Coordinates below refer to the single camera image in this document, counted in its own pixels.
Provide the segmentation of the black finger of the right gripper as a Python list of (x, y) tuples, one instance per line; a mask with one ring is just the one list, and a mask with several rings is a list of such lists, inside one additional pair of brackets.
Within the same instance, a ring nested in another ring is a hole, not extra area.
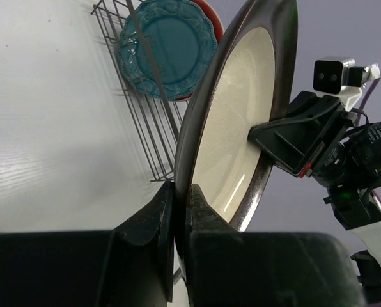
[(303, 176), (333, 143), (338, 98), (298, 95), (284, 118), (251, 127), (248, 141), (293, 176)]

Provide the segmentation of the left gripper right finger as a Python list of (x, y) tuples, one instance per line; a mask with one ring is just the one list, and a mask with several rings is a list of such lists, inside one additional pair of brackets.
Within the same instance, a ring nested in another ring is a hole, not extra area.
[(184, 267), (191, 306), (365, 306), (340, 242), (325, 233), (238, 232), (193, 185)]

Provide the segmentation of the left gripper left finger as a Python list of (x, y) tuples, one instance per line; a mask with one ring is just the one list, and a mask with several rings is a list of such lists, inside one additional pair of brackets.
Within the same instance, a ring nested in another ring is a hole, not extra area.
[(173, 192), (112, 230), (0, 233), (0, 306), (166, 306)]

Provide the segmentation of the cream plate with brown rim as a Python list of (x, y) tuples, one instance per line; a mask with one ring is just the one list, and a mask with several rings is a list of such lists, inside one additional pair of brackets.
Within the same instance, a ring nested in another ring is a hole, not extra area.
[(295, 1), (247, 1), (224, 33), (183, 117), (175, 154), (179, 206), (200, 186), (232, 227), (248, 227), (272, 162), (250, 129), (285, 116), (297, 51)]

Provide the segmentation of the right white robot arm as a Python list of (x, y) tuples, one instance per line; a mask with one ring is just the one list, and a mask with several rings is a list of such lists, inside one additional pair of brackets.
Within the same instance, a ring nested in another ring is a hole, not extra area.
[(346, 108), (335, 96), (303, 91), (287, 115), (251, 127), (248, 140), (278, 168), (295, 177), (312, 177), (326, 188), (324, 202), (343, 228), (365, 250), (352, 260), (370, 306), (381, 306), (381, 121), (358, 119), (361, 109)]

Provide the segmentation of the teal scalloped plate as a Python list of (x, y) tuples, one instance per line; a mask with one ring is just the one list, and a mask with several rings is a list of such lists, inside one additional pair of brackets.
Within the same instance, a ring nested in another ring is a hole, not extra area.
[(157, 64), (164, 96), (170, 101), (189, 98), (216, 52), (214, 25), (193, 1), (144, 1), (135, 13), (139, 24), (128, 16), (120, 33), (121, 74), (138, 92), (163, 97), (139, 40), (142, 33)]

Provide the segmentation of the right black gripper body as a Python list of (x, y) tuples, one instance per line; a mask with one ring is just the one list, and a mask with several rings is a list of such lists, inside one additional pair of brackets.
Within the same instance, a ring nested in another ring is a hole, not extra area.
[(354, 117), (337, 97), (300, 92), (288, 113), (289, 120), (298, 121), (288, 127), (292, 174), (313, 177), (326, 188), (349, 181), (356, 174), (356, 167), (341, 140), (353, 125)]

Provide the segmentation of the red plate with teal flower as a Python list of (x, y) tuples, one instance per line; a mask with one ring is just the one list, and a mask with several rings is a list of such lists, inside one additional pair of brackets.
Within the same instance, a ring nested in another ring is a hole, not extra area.
[(166, 94), (169, 100), (185, 100), (205, 73), (224, 30), (205, 1), (167, 1), (166, 6), (171, 13)]

